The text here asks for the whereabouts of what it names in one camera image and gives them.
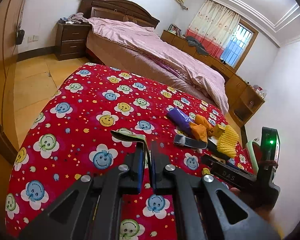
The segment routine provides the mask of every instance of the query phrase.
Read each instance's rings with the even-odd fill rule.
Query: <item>crown molding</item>
[[[244,18],[246,18],[247,20],[249,20],[250,22],[252,22],[255,26],[257,26],[260,30],[262,30],[266,35],[268,35],[279,47],[281,47],[280,42],[271,34],[269,33],[269,31],[267,31],[262,25],[260,25],[259,23],[257,23],[255,20],[251,19],[248,15],[246,15],[244,12],[238,10],[237,8],[234,8],[220,0],[213,0],[217,3],[220,3],[224,6],[227,6],[229,9],[237,12],[238,14],[240,14],[241,16],[243,16]]]
[[[292,22],[295,18],[297,18],[300,13],[294,17],[292,20],[290,20],[288,23],[286,23],[283,27],[281,27],[280,29],[277,29],[281,24],[283,24],[296,10],[298,10],[300,7],[299,5],[296,3],[294,6],[292,6],[285,15],[283,15],[281,17],[281,19],[279,21],[277,21],[275,24],[270,21],[267,17],[265,17],[262,13],[260,13],[259,11],[255,10],[253,7],[251,7],[250,5],[246,4],[245,2],[241,1],[241,0],[228,0],[229,2],[232,2],[236,5],[238,5],[239,7],[241,7],[242,9],[244,9],[245,11],[248,11],[250,14],[252,14],[254,17],[256,17],[257,19],[259,19],[261,22],[263,22],[265,25],[267,25],[274,33],[276,33],[277,31],[279,31],[280,29],[282,29],[283,27],[285,27],[287,24],[289,24],[290,22]]]
[[[298,35],[292,39],[286,40],[282,45],[289,45],[289,44],[292,44],[292,43],[295,43],[298,41],[300,41],[300,35]]]

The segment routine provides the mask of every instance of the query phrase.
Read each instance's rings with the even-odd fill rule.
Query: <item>curtain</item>
[[[189,25],[186,36],[194,37],[211,56],[220,58],[234,35],[240,18],[239,14],[226,6],[205,0]]]

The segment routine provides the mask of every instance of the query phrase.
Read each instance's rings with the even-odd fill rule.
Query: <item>window frame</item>
[[[239,57],[239,59],[237,60],[237,62],[235,63],[235,65],[231,68],[233,68],[235,71],[238,70],[238,68],[240,67],[241,63],[243,62],[243,60],[245,59],[246,55],[248,54],[248,52],[250,51],[256,37],[258,36],[258,31],[253,28],[250,24],[248,24],[247,22],[245,22],[244,20],[240,19],[239,24],[243,25],[246,29],[248,29],[251,33],[252,33],[252,37],[250,38],[250,41],[248,43],[248,45],[246,46],[246,48],[244,49],[244,51],[242,52],[242,55]]]

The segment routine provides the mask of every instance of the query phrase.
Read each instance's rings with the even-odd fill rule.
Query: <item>purple plastic bag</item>
[[[167,113],[167,116],[184,131],[188,136],[192,136],[189,122],[192,122],[190,117],[182,112],[179,108],[175,107]]]

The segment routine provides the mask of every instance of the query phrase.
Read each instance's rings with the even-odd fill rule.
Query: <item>red floral bedding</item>
[[[200,163],[209,150],[199,153],[173,144],[175,134],[182,133],[166,117],[173,107],[192,119],[201,114],[213,126],[227,124],[219,109],[167,85],[113,67],[81,66],[39,114],[17,155],[6,197],[8,233],[18,236],[80,176],[105,174],[134,152],[135,143],[117,140],[110,130],[157,141],[161,152],[189,174],[209,172]],[[239,144],[236,150],[232,163],[252,172]],[[153,195],[147,171],[142,192],[124,195],[123,201],[120,239],[177,239],[172,198]]]

